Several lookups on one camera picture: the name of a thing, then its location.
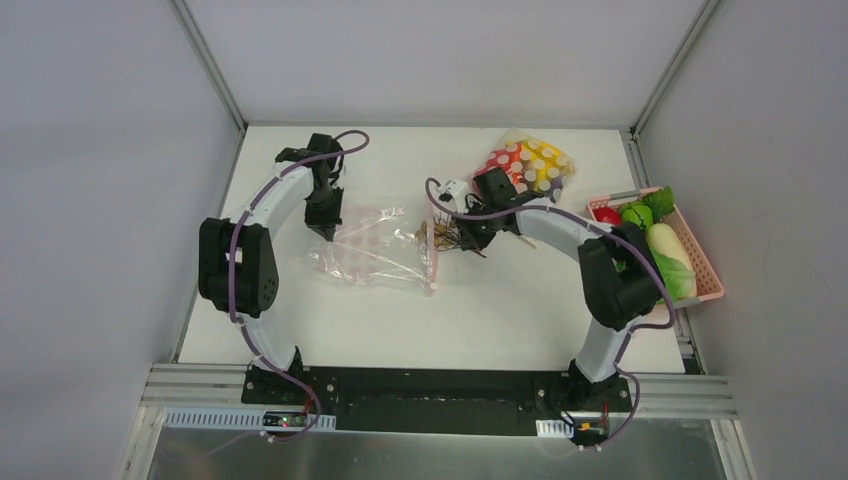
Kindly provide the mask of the clear zip top bag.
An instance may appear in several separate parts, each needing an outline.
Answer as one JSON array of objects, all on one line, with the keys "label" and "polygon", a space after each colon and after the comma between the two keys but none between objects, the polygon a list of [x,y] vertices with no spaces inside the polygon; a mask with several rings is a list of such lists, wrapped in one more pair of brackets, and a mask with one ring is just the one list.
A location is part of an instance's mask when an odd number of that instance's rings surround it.
[{"label": "clear zip top bag", "polygon": [[423,201],[347,203],[341,220],[331,241],[319,240],[308,250],[313,270],[348,286],[436,293],[434,216]]}]

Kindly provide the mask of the green fake cabbage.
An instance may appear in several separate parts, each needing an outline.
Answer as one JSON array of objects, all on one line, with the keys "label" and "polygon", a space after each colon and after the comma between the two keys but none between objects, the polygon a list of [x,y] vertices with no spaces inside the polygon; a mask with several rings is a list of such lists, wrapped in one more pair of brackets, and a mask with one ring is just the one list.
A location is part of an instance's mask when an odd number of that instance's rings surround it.
[{"label": "green fake cabbage", "polygon": [[673,302],[697,295],[696,274],[683,262],[651,248],[666,290]]}]

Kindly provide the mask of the green fake lettuce leaf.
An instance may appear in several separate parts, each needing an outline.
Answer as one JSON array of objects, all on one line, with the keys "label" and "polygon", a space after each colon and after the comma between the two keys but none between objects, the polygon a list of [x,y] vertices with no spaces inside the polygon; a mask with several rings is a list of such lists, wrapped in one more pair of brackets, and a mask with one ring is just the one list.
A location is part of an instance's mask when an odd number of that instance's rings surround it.
[{"label": "green fake lettuce leaf", "polygon": [[674,192],[669,186],[643,195],[640,201],[648,207],[655,223],[675,211]]}]

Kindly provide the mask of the red fake pomegranate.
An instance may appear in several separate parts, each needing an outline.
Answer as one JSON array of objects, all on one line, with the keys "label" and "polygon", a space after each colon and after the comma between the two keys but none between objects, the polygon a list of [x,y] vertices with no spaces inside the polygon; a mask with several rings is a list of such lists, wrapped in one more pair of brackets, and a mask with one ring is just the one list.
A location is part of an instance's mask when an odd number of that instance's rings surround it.
[{"label": "red fake pomegranate", "polygon": [[618,226],[622,223],[621,215],[613,207],[604,206],[593,209],[592,215],[598,222],[607,223],[613,226]]}]

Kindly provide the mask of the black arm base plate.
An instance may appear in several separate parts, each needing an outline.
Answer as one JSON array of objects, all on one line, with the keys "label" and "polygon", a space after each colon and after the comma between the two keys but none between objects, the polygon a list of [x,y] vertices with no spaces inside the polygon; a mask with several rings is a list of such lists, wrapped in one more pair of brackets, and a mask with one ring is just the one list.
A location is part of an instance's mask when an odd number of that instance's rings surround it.
[{"label": "black arm base plate", "polygon": [[283,378],[250,367],[241,400],[299,411],[306,387],[319,399],[312,411],[353,432],[534,436],[538,422],[562,412],[597,421],[632,409],[625,379],[590,387],[568,371],[294,366]]}]

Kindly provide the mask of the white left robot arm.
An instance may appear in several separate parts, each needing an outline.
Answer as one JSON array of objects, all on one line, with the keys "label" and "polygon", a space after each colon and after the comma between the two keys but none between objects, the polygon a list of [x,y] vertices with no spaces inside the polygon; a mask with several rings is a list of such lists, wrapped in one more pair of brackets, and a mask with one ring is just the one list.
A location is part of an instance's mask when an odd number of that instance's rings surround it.
[{"label": "white left robot arm", "polygon": [[306,227],[333,240],[342,223],[344,156],[338,139],[315,133],[306,147],[283,149],[241,207],[199,228],[199,294],[243,333],[254,365],[272,371],[266,389],[281,404],[303,396],[305,378],[290,368],[298,348],[274,307],[281,279],[273,238],[302,207]]}]

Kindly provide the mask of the brown fake longan bunch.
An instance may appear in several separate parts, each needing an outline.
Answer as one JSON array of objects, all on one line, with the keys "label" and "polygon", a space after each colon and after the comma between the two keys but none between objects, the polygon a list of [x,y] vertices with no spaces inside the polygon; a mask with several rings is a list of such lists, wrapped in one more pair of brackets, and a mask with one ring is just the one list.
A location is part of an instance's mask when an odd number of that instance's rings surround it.
[{"label": "brown fake longan bunch", "polygon": [[460,249],[459,231],[449,216],[434,214],[431,220],[423,221],[415,232],[415,238],[437,252]]}]

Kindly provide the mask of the green fake watermelon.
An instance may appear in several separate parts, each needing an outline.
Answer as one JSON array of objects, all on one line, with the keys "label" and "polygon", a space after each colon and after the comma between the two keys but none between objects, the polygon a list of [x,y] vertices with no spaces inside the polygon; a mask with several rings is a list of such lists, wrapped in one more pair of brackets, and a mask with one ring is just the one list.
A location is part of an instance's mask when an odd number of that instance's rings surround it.
[{"label": "green fake watermelon", "polygon": [[655,223],[652,209],[642,201],[624,204],[618,208],[618,213],[622,222],[632,223],[643,231]]}]

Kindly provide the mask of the white fake radish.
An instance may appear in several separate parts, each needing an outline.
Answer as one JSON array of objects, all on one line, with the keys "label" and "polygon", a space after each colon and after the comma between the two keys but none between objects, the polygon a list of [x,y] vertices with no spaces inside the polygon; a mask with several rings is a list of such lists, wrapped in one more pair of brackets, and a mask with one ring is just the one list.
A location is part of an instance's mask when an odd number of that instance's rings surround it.
[{"label": "white fake radish", "polygon": [[669,225],[664,223],[652,225],[646,231],[646,240],[650,249],[653,248],[664,255],[680,260],[695,272],[683,243]]}]

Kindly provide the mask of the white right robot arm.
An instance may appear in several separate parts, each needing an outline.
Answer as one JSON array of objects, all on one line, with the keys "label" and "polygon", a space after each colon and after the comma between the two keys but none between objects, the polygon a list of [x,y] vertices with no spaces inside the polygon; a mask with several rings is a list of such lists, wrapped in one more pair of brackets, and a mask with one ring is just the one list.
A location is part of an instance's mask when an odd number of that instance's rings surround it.
[{"label": "white right robot arm", "polygon": [[569,364],[565,391],[583,410],[603,402],[620,376],[630,336],[670,297],[645,233],[630,222],[612,225],[567,212],[537,191],[521,192],[499,168],[471,183],[451,180],[438,188],[437,199],[452,217],[463,250],[481,252],[498,233],[510,232],[577,262],[591,321]]}]

